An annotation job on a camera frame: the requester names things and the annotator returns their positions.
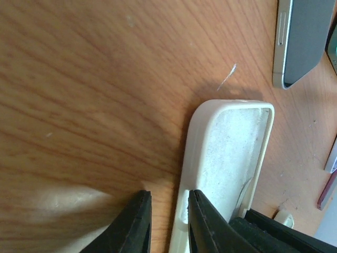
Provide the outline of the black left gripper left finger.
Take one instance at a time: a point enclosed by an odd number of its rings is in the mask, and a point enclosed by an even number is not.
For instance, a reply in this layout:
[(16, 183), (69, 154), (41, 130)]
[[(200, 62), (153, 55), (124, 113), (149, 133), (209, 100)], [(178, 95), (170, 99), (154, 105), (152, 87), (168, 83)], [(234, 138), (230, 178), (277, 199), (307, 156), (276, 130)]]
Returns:
[(152, 196), (141, 190), (82, 252), (150, 252)]

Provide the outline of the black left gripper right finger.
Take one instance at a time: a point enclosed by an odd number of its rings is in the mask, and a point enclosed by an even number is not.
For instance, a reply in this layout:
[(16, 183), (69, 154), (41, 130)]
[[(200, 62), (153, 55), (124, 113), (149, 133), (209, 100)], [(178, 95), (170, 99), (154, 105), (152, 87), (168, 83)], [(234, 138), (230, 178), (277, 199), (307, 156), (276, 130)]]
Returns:
[(336, 252), (253, 209), (227, 222), (201, 190), (189, 192), (188, 217), (190, 252)]

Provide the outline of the cream phone case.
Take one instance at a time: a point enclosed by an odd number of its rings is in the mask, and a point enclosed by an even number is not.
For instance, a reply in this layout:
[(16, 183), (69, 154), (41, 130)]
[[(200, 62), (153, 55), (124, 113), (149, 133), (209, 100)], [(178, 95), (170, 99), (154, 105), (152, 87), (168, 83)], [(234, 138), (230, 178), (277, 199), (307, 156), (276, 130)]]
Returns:
[(201, 190), (230, 221), (250, 209), (274, 121), (274, 106), (255, 100), (208, 100), (187, 131), (170, 252), (189, 252), (188, 197)]

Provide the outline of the white-edged black phone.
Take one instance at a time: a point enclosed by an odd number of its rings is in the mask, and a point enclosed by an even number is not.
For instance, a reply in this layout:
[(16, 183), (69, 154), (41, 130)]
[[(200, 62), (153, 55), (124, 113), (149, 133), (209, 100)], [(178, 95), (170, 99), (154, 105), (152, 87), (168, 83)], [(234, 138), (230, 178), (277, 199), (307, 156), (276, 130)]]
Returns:
[(278, 1), (272, 83), (289, 89), (320, 62), (335, 1)]

